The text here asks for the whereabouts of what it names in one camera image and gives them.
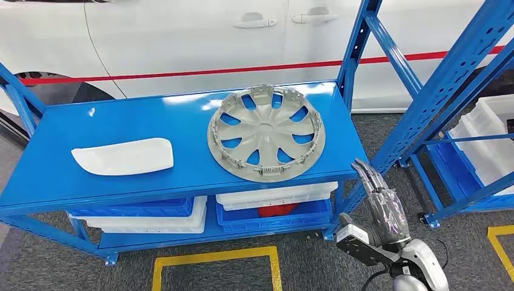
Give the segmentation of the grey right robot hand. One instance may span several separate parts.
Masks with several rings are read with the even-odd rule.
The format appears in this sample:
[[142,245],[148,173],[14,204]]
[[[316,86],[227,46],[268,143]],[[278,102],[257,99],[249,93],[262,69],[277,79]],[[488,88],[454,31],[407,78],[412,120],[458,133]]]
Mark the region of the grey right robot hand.
[[370,164],[355,159],[351,163],[364,186],[366,203],[372,214],[372,226],[356,225],[346,213],[339,215],[341,229],[336,233],[339,242],[347,235],[355,235],[373,247],[398,253],[411,240],[409,226],[396,190],[390,188],[381,174]]

